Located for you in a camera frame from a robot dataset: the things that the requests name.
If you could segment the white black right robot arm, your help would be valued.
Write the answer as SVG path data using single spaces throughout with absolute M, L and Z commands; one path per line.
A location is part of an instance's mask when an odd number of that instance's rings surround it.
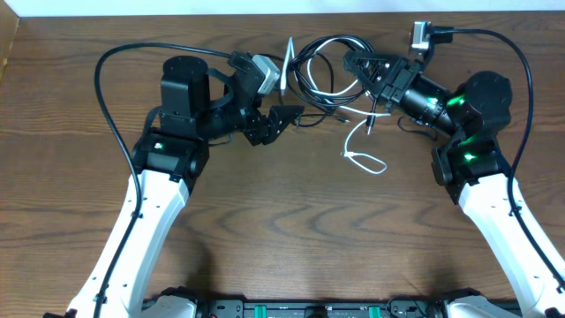
M 524 317 L 564 315 L 564 260 L 528 208 L 503 156 L 498 133 L 511 120 L 509 79 L 473 74 L 455 92 L 424 76 L 429 53 L 414 62 L 350 51 L 344 68 L 378 102 L 397 107 L 448 137 L 432 151 L 438 185 L 485 238 Z

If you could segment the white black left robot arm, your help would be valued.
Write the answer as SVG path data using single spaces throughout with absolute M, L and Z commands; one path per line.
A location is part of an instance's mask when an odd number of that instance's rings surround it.
M 153 300 L 146 291 L 170 228 L 188 204 L 211 147 L 242 133 L 254 146 L 274 142 L 300 106 L 260 112 L 263 97 L 282 89 L 283 58 L 233 52 L 231 75 L 183 49 L 162 68 L 160 106 L 125 151 L 131 170 L 123 207 L 89 278 L 65 310 L 68 317 L 205 317 L 207 303 L 184 288 Z

